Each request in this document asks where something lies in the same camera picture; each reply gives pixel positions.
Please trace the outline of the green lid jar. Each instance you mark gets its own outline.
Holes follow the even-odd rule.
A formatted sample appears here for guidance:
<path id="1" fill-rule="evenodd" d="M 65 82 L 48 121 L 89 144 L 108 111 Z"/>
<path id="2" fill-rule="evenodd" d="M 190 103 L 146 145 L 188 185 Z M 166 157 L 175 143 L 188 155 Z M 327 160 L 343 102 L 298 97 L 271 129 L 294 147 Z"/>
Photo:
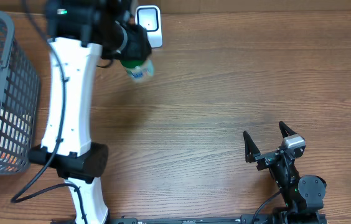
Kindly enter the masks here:
<path id="1" fill-rule="evenodd" d="M 123 68 L 135 83 L 142 83 L 152 78 L 155 73 L 153 62 L 146 60 L 121 60 Z"/>

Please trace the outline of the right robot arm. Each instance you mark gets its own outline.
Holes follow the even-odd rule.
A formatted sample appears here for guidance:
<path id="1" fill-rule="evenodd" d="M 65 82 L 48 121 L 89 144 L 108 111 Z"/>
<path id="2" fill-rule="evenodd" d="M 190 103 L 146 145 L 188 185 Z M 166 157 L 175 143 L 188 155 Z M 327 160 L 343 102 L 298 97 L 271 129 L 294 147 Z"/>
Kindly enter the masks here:
<path id="1" fill-rule="evenodd" d="M 327 223 L 319 210 L 324 207 L 326 181 L 317 175 L 300 176 L 294 165 L 304 154 L 306 140 L 283 121 L 279 122 L 283 140 L 275 151 L 262 154 L 247 131 L 243 132 L 245 161 L 257 163 L 257 170 L 268 169 L 278 191 L 252 215 L 242 215 L 242 223 Z"/>

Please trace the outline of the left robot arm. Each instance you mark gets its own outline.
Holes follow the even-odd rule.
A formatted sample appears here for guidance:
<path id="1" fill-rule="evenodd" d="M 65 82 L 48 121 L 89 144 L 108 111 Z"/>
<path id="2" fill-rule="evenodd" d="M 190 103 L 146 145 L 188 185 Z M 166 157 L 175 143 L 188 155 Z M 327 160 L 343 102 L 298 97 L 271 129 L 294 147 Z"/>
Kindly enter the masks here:
<path id="1" fill-rule="evenodd" d="M 109 223 L 101 176 L 108 147 L 90 137 L 90 107 L 100 60 L 119 61 L 129 77 L 154 75 L 147 30 L 137 22 L 137 1 L 47 1 L 51 89 L 41 143 L 29 160 L 53 168 L 72 195 L 75 223 Z"/>

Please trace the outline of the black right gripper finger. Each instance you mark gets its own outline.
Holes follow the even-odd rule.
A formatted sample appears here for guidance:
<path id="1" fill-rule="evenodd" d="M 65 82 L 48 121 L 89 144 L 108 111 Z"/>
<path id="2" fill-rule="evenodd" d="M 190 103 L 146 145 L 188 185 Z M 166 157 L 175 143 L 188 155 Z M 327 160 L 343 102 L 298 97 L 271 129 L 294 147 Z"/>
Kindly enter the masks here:
<path id="1" fill-rule="evenodd" d="M 279 128 L 283 138 L 295 135 L 296 132 L 293 131 L 289 126 L 287 126 L 283 121 L 279 122 Z"/>
<path id="2" fill-rule="evenodd" d="M 248 163 L 255 162 L 256 157 L 261 155 L 260 150 L 257 148 L 247 131 L 243 132 L 243 139 L 245 142 L 245 161 Z"/>

